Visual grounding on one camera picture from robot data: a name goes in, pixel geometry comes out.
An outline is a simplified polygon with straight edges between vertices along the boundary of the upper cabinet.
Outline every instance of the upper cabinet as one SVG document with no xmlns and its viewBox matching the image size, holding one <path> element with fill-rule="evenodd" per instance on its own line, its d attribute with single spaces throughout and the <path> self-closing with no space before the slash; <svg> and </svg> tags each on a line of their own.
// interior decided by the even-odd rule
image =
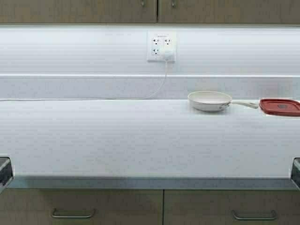
<svg viewBox="0 0 300 225">
<path fill-rule="evenodd" d="M 300 0 L 159 0 L 160 23 L 300 23 Z"/>
<path fill-rule="evenodd" d="M 0 0 L 0 23 L 156 23 L 157 0 Z"/>
</svg>

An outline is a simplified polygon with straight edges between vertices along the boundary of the power cord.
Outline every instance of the power cord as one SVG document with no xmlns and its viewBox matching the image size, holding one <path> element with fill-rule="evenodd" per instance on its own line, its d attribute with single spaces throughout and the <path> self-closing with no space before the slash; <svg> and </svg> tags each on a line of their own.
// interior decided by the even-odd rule
<svg viewBox="0 0 300 225">
<path fill-rule="evenodd" d="M 168 74 L 168 61 L 171 59 L 172 53 L 165 52 L 165 76 L 160 84 L 159 88 L 153 92 L 152 94 L 146 96 L 146 97 L 138 97 L 138 98 L 8 98 L 8 99 L 0 99 L 0 102 L 9 102 L 9 101 L 93 101 L 93 100 L 145 100 L 150 99 L 154 96 L 156 96 L 162 89 L 162 87 L 165 85 L 167 74 Z"/>
</svg>

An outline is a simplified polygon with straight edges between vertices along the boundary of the wall outlet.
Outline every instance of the wall outlet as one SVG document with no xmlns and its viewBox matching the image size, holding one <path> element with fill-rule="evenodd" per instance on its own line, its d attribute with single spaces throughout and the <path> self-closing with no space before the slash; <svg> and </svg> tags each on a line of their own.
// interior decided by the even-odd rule
<svg viewBox="0 0 300 225">
<path fill-rule="evenodd" d="M 165 61 L 164 52 L 172 52 L 169 61 L 176 61 L 177 34 L 174 31 L 148 32 L 147 61 Z"/>
</svg>

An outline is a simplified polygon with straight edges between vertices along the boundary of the white cable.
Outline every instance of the white cable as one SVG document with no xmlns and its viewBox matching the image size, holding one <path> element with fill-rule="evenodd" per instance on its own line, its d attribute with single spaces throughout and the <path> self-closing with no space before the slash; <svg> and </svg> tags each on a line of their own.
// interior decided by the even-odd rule
<svg viewBox="0 0 300 225">
<path fill-rule="evenodd" d="M 0 102 L 9 102 L 9 101 L 93 101 L 93 100 L 144 100 L 149 99 L 154 96 L 156 96 L 162 89 L 162 87 L 165 85 L 166 79 L 168 74 L 168 59 L 165 59 L 165 76 L 160 84 L 159 88 L 153 92 L 152 94 L 146 96 L 146 97 L 138 97 L 138 98 L 108 98 L 108 97 L 101 97 L 101 98 L 7 98 L 7 99 L 1 99 Z"/>
</svg>

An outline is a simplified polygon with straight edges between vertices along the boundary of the pan handle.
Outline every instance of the pan handle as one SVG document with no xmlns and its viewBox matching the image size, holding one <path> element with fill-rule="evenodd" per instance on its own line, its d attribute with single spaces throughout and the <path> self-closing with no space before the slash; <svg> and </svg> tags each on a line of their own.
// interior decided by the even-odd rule
<svg viewBox="0 0 300 225">
<path fill-rule="evenodd" d="M 247 106 L 253 109 L 258 109 L 258 105 L 252 102 L 232 102 L 232 104 L 236 104 L 236 105 L 243 105 L 243 106 Z"/>
</svg>

